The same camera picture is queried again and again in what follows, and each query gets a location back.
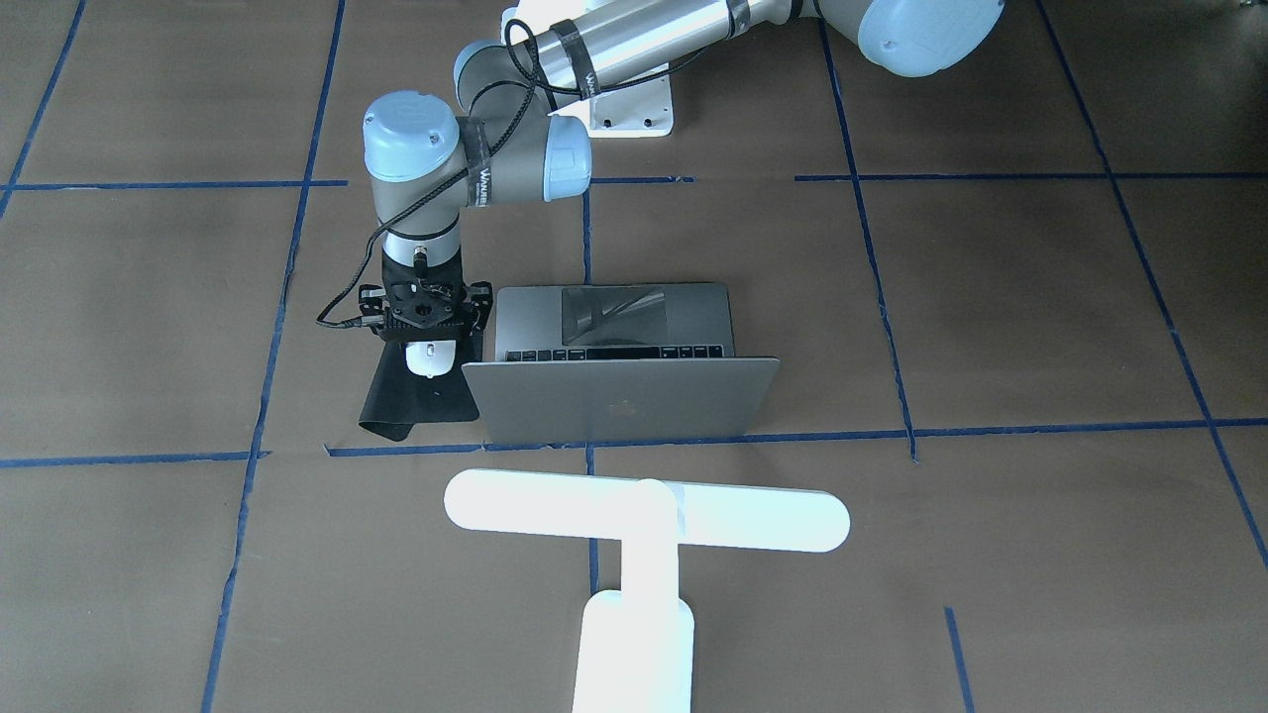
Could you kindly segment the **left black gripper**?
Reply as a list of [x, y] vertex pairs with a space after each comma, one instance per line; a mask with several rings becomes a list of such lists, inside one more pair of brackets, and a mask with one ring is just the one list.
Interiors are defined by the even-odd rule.
[[484, 330], [489, 280], [463, 282], [462, 256], [420, 269], [383, 259], [384, 285], [359, 285], [361, 324], [384, 343], [465, 343]]

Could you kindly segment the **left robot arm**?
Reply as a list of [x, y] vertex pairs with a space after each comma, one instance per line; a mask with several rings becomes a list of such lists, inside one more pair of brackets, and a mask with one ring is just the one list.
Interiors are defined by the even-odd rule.
[[503, 23], [453, 69], [458, 107], [402, 90], [361, 121], [383, 280], [358, 317], [385, 343], [462, 343], [484, 329], [492, 291], [462, 279], [462, 211], [552, 202], [590, 186], [590, 134], [566, 107], [649, 84], [762, 23], [819, 19], [904, 77], [960, 62], [995, 27], [1000, 1], [611, 1], [541, 30]]

